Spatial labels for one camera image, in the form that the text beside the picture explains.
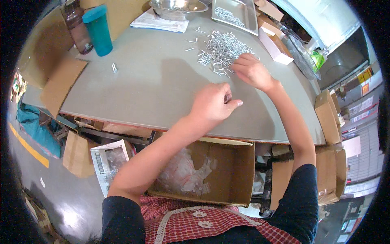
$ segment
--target teal plastic cup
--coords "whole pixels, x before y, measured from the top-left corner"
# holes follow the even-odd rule
[[[103,57],[112,50],[112,42],[107,24],[107,6],[100,5],[83,15],[91,41],[98,56]]]

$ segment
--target black t-shirt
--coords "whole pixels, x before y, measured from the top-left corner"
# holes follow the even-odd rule
[[[265,220],[302,243],[313,242],[318,226],[317,169],[314,165],[305,164],[294,172],[274,215]],[[138,204],[120,196],[103,201],[102,243],[145,243],[144,218]],[[270,242],[255,227],[237,226],[217,236],[180,243]]]

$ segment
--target white box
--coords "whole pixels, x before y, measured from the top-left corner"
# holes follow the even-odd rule
[[[123,153],[127,161],[129,161],[136,154],[134,145],[123,139],[113,143],[91,148],[91,156],[94,163],[95,173],[105,198],[107,197],[108,190],[110,189],[109,182],[107,181],[107,173],[110,172],[110,165],[107,161],[106,151],[119,147],[123,149]]]
[[[262,28],[259,28],[259,39],[274,61],[288,65],[294,60],[290,52],[278,37],[275,38],[275,41],[280,42],[279,46],[277,46],[274,41],[268,37]]]

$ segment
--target yellow floor stripe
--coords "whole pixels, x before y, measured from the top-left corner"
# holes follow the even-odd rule
[[[11,128],[11,131],[14,133],[16,138],[20,141],[20,143],[27,149],[31,155],[34,156],[39,162],[41,162],[46,168],[49,168],[49,160],[45,157],[43,157],[41,154],[39,154],[36,150],[34,150],[27,142],[16,132],[15,128],[11,125],[11,123],[8,123],[9,127]]]

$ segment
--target brown plastic bottle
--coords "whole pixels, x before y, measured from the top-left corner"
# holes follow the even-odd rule
[[[83,23],[84,10],[80,7],[80,2],[67,1],[65,6],[65,22],[69,32],[76,44],[76,48],[81,54],[89,53],[93,45],[89,37],[88,30]]]

